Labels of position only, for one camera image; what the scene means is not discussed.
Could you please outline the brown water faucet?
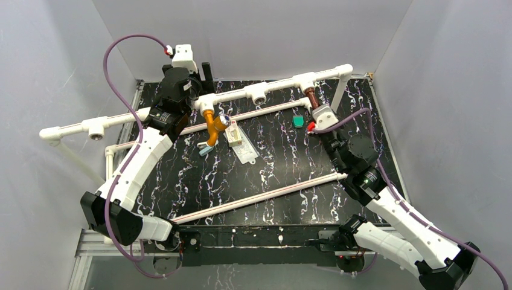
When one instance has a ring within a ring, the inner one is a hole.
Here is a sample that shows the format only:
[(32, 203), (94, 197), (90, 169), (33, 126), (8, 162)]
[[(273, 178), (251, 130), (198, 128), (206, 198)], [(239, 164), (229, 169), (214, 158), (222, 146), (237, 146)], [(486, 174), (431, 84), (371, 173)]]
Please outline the brown water faucet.
[(319, 107), (319, 102), (318, 102), (318, 99), (316, 97), (316, 93), (315, 93), (315, 88), (314, 87), (309, 87), (307, 89), (304, 90), (304, 95), (308, 98), (310, 104), (311, 104), (311, 110), (315, 110), (316, 108)]

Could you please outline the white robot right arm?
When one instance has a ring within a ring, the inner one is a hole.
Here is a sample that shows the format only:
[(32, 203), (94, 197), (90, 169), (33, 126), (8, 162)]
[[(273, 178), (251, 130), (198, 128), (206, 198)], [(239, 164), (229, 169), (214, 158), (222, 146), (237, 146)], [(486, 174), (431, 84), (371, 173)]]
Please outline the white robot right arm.
[(382, 169), (371, 137), (346, 136), (341, 130), (319, 134), (337, 172), (345, 174), (342, 186), (351, 198), (384, 218), (397, 237), (361, 217), (351, 217), (338, 236), (348, 250), (359, 246), (392, 260), (418, 279), (424, 289), (459, 289), (476, 263), (479, 248), (458, 244), (441, 235), (401, 197)]

